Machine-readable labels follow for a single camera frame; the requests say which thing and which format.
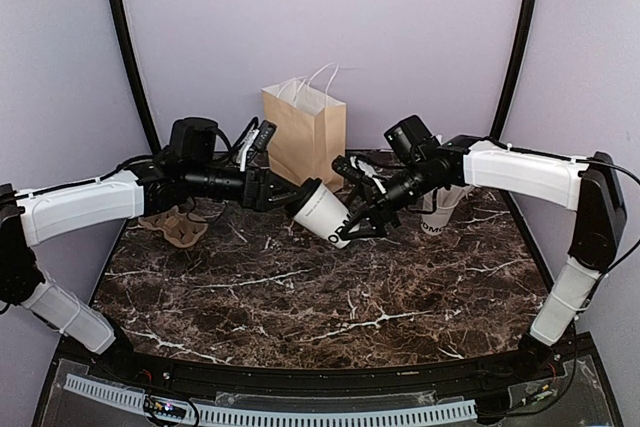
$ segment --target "brown paper bag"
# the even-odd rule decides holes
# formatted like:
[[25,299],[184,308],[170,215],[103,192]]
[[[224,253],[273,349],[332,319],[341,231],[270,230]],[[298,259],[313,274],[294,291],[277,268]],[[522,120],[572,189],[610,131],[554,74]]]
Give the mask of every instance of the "brown paper bag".
[[[311,87],[332,65],[336,69],[325,91]],[[337,64],[328,64],[308,81],[295,78],[262,89],[265,118],[278,126],[269,143],[271,170],[297,185],[318,177],[332,192],[344,184],[331,162],[345,154],[347,135],[347,104],[328,94],[337,72]]]

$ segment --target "white plastic cup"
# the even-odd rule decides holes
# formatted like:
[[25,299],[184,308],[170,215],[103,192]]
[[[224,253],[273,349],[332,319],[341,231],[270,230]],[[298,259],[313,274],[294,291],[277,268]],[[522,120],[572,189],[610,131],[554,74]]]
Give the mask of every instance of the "white plastic cup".
[[308,179],[302,188],[306,190],[305,195],[286,207],[289,217],[342,249],[350,241],[342,240],[338,232],[349,220],[349,210],[320,179]]

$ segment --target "cable tie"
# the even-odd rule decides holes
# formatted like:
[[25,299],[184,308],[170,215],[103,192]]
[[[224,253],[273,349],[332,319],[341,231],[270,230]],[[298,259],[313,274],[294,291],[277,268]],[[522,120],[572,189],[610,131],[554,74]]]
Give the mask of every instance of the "cable tie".
[[69,328],[69,326],[71,324],[73,324],[73,322],[78,318],[78,316],[80,315],[80,312],[82,312],[82,305],[80,304],[80,301],[78,300],[78,297],[76,296],[76,294],[71,293],[71,296],[73,297],[73,300],[76,303],[76,311],[75,313],[71,316],[71,318],[69,318],[69,320],[67,321],[66,324],[64,324],[63,327],[60,328],[60,330],[58,330],[58,332],[60,332],[60,335],[66,335],[67,329]]

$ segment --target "white paper cup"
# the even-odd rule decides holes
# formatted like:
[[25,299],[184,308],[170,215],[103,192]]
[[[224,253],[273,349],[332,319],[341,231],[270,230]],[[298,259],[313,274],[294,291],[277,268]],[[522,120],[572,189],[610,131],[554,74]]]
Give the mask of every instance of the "white paper cup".
[[[430,205],[425,207],[425,210],[431,210]],[[433,214],[422,214],[422,222],[420,227],[425,234],[440,235],[444,232],[445,227],[449,223],[451,214],[456,210],[455,205],[451,207],[438,207]]]
[[302,199],[287,206],[289,217],[337,248],[343,248],[350,241],[340,239],[338,231],[349,220],[349,210],[320,179],[308,179],[302,188],[306,189]]
[[[473,189],[472,186],[458,187],[452,186],[449,190],[439,190],[437,194],[436,211],[433,214],[422,214],[420,227],[425,234],[440,235],[451,219],[451,214],[458,206],[460,199]],[[432,210],[433,195],[429,192],[424,196],[422,202],[423,210]]]

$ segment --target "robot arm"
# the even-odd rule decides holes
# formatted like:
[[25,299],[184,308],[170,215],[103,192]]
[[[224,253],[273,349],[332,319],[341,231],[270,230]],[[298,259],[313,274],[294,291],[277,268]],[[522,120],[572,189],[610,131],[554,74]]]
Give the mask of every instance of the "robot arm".
[[128,342],[117,325],[40,271],[31,248],[90,225],[164,212],[190,197],[236,201],[259,212],[287,205],[303,194],[301,188],[268,169],[247,166],[247,156],[263,151],[274,132],[264,122],[248,133],[250,140],[238,146],[236,168],[212,161],[217,124],[187,118],[174,124],[160,154],[107,176],[37,191],[0,186],[0,301],[31,310],[99,355],[113,350],[118,338]]
[[382,184],[342,157],[334,161],[334,170],[359,186],[364,200],[340,232],[342,239],[383,237],[386,224],[400,225],[398,210],[452,185],[507,190],[576,211],[567,262],[520,342],[526,354],[520,371],[535,371],[615,260],[627,216],[615,172],[606,167],[611,158],[596,153],[590,164],[585,157],[513,149],[470,136],[441,145],[417,116],[389,129],[385,138],[406,168]]

